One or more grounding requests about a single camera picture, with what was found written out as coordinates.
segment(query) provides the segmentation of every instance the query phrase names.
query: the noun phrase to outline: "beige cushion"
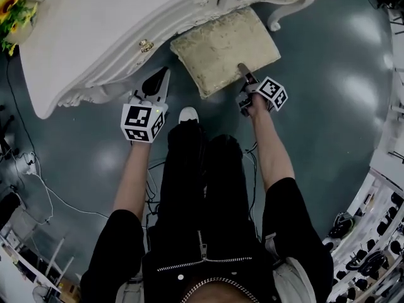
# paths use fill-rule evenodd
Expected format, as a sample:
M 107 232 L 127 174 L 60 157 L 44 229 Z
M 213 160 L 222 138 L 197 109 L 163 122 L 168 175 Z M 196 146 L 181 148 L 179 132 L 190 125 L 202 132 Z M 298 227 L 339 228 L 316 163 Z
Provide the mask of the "beige cushion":
M 250 7 L 186 32 L 171 42 L 171 50 L 185 65 L 202 98 L 238 80 L 239 63 L 255 71 L 280 58 L 271 36 Z

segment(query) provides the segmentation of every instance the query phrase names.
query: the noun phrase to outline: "jacket zipper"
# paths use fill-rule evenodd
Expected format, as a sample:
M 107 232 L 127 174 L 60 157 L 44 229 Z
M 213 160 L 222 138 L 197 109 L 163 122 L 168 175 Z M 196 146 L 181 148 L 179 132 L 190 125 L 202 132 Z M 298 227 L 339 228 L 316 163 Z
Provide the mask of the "jacket zipper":
M 245 261 L 245 260 L 251 260 L 252 259 L 252 257 L 230 258 L 230 259 L 208 259 L 206 257 L 207 251 L 208 251 L 208 245 L 203 243 L 203 241 L 202 241 L 202 233 L 201 233 L 200 230 L 198 230 L 198 239 L 199 239 L 199 248 L 201 250 L 201 258 L 202 258 L 202 260 L 195 261 L 193 263 L 186 263 L 186 264 L 179 264 L 179 265 L 163 267 L 163 268 L 159 268 L 157 271 L 174 270 L 176 268 L 194 266 L 194 265 L 201 264 L 201 263 L 203 263 L 205 261 L 207 261 L 209 263 L 233 263 L 233 262 L 237 262 L 237 261 Z
M 233 285 L 234 287 L 238 288 L 241 292 L 243 292 L 244 294 L 246 294 L 248 296 L 248 298 L 250 300 L 252 300 L 254 303 L 259 303 L 259 301 L 257 300 L 257 298 L 255 298 L 255 296 L 253 296 L 253 294 L 251 294 L 248 290 L 246 290 L 243 286 L 241 286 L 240 284 L 236 283 L 235 281 L 229 280 L 227 278 L 222 278 L 222 277 L 212 277 L 212 278 L 208 278 L 207 280 L 204 280 L 202 282 L 199 282 L 198 284 L 196 284 L 193 288 L 190 289 L 190 291 L 184 296 L 184 298 L 181 300 L 181 303 L 185 303 L 190 297 L 191 295 L 197 290 L 199 289 L 201 286 L 207 284 L 207 283 L 211 283 L 211 282 L 225 282 L 228 284 Z

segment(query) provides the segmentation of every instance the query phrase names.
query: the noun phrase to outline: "hand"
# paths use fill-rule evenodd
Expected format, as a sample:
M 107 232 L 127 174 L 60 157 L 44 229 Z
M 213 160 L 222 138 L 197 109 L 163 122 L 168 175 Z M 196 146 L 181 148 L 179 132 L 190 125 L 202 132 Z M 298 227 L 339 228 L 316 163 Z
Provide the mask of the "hand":
M 262 95 L 259 93 L 253 93 L 252 94 L 252 105 L 247 108 L 247 111 L 249 115 L 254 118 L 257 114 L 259 114 L 262 111 L 268 111 L 267 110 L 267 104 L 266 100 Z

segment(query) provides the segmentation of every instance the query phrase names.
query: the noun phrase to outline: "sleeve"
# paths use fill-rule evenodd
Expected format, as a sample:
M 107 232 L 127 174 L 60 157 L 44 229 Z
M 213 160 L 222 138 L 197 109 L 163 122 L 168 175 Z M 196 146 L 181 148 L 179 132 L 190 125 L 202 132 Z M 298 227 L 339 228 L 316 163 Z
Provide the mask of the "sleeve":
M 127 210 L 113 212 L 81 278 L 82 302 L 115 303 L 119 287 L 139 272 L 144 255 L 139 219 Z
M 333 284 L 333 259 L 314 230 L 303 197 L 293 178 L 284 178 L 266 193 L 263 238 L 276 233 L 282 258 L 293 257 L 307 273 L 317 303 L 326 302 Z

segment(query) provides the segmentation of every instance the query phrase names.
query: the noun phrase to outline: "person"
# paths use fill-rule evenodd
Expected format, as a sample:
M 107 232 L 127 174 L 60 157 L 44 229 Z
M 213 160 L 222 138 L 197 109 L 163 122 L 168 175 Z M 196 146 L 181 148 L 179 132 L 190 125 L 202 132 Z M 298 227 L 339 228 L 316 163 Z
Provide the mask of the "person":
M 265 100 L 254 95 L 248 111 L 266 191 L 263 241 L 249 220 L 240 146 L 226 135 L 208 142 L 196 111 L 185 108 L 168 136 L 150 251 L 145 255 L 141 221 L 151 146 L 134 143 L 114 211 L 81 280 L 84 303 L 115 302 L 119 287 L 140 269 L 146 303 L 281 301 L 276 262 L 264 245 L 269 238 L 279 257 L 294 258 L 303 267 L 315 301 L 326 302 L 333 282 L 331 255 L 311 225 Z

